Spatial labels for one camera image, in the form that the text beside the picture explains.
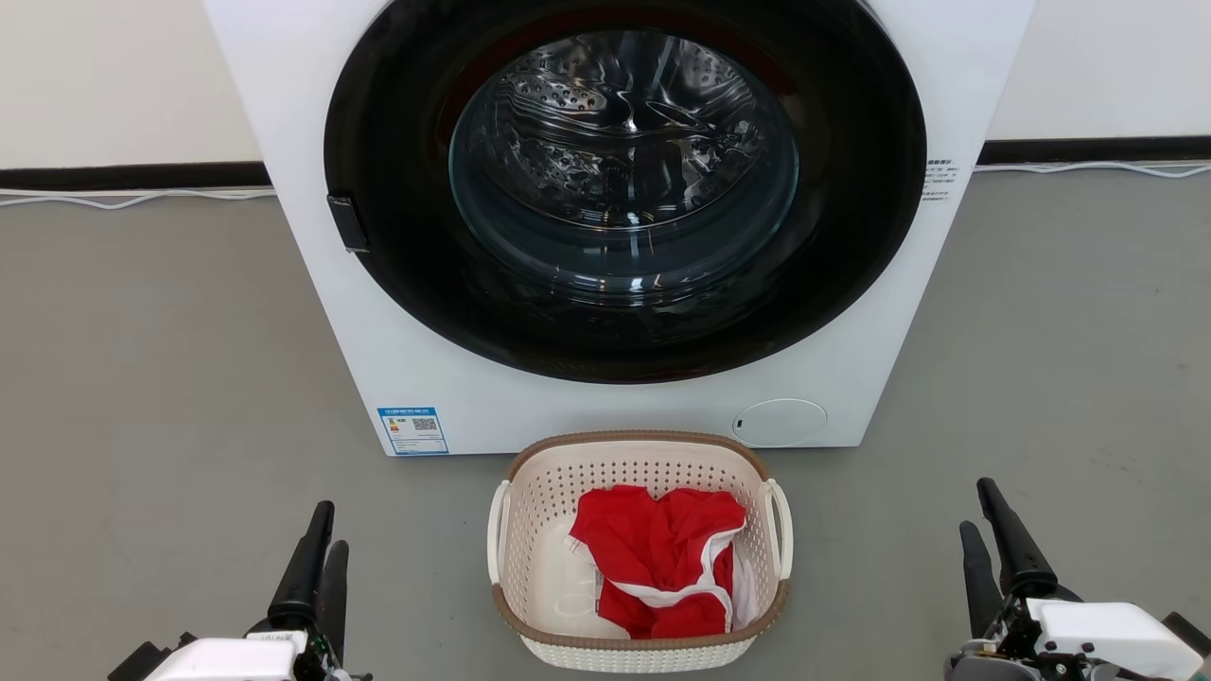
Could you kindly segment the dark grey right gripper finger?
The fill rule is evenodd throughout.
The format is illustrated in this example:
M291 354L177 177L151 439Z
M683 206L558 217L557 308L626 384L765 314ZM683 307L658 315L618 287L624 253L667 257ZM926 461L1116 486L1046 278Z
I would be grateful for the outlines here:
M1055 570L1018 514L1008 504L994 479L981 477L977 494L1000 559L1001 590L1012 599L1051 599L1058 591Z
M995 637L1004 599L995 584L993 561L978 527L972 521L959 525L963 548L963 578L972 639Z

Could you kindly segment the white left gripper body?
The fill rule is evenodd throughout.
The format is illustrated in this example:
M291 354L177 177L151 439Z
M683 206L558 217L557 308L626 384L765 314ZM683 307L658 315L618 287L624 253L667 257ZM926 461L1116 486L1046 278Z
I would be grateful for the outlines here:
M350 673L314 631L272 630L195 639L165 656L142 681L372 681L372 674Z

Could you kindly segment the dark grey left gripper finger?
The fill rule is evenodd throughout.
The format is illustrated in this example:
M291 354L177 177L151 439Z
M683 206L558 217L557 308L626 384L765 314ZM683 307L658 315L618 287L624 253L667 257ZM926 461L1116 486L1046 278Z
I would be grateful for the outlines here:
M270 600L268 620L272 628L285 630L315 620L334 517L333 500L320 500Z
M321 570L317 578L317 630L331 659L345 660L345 637L349 599L350 549L345 540L322 543Z

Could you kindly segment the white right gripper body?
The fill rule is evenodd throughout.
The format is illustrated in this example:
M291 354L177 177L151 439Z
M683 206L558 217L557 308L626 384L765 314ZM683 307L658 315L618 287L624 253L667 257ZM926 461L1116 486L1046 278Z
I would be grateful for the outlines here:
M946 681L1205 681L1205 659L1136 603L1008 599Z

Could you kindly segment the cream perforated laundry basket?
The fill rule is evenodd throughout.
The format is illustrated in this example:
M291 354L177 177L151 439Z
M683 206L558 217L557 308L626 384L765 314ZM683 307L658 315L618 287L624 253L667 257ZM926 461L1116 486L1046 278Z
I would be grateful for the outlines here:
M654 498L678 488L728 492L748 514L736 542L751 565L761 616L718 637L630 639L597 616L603 585L572 553L581 496L616 483ZM540 660L587 673L698 673L734 662L790 595L793 523L765 464L736 441L701 433L598 431L541 440L515 457L493 496L487 567L503 620Z

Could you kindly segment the blue energy label sticker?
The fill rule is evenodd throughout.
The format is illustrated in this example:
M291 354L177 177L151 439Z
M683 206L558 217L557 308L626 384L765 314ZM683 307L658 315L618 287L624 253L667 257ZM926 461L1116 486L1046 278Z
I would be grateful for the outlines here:
M379 407L377 420L385 436L384 450L391 457L449 454L448 441L434 407Z

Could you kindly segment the round white filter cover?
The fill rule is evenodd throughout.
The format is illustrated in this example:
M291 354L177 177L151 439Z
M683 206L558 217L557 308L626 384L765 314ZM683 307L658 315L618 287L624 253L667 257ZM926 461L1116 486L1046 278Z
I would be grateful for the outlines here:
M793 448L813 443L830 414L800 397L773 397L748 406L731 420L731 435L753 448Z

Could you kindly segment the red garment with white trim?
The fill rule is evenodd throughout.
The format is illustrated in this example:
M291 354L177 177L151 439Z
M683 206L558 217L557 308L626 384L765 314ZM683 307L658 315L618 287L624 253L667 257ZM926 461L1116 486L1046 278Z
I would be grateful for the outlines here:
M603 579L596 607L630 639L718 637L761 616L736 539L748 514L728 492L630 483L581 496L567 544Z

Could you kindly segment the black round washer door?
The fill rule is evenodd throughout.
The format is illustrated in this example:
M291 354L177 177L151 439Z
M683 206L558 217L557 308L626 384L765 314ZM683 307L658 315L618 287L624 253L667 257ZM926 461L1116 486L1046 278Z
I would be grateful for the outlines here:
M695 288L593 296L540 284L475 238L448 176L484 82L543 44L656 30L765 82L799 185L773 240ZM863 0L391 0L351 50L325 128L328 195L352 198L377 284L446 340L570 382L653 384L770 357L886 270L922 199L926 88Z

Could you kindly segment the small printed text label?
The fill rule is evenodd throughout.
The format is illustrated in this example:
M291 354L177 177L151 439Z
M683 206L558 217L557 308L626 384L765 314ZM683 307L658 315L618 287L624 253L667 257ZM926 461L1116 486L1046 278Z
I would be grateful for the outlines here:
M926 160L924 182L922 182L922 202L947 201L955 190L962 166L949 159Z

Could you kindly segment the white washing machine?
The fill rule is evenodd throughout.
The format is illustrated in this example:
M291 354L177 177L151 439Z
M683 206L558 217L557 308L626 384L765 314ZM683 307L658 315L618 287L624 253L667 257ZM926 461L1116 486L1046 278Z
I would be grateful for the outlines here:
M736 414L773 397L809 400L830 414L800 447L861 443L1038 2L863 0L926 88L926 160L962 166L952 198L920 199L886 270L805 340L722 374L596 384L527 374L446 340L398 307L342 245L327 204L325 128L351 50L390 1L203 0L203 8L381 451L379 407L434 407L446 456L516 452L549 436L607 430L737 441Z

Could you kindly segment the steel washing drum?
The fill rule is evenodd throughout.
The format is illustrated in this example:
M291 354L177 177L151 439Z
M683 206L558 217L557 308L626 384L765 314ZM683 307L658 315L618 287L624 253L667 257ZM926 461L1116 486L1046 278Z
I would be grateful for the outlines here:
M584 33L511 61L450 138L450 193L506 267L592 296L695 288L744 267L799 185L765 82L656 30Z

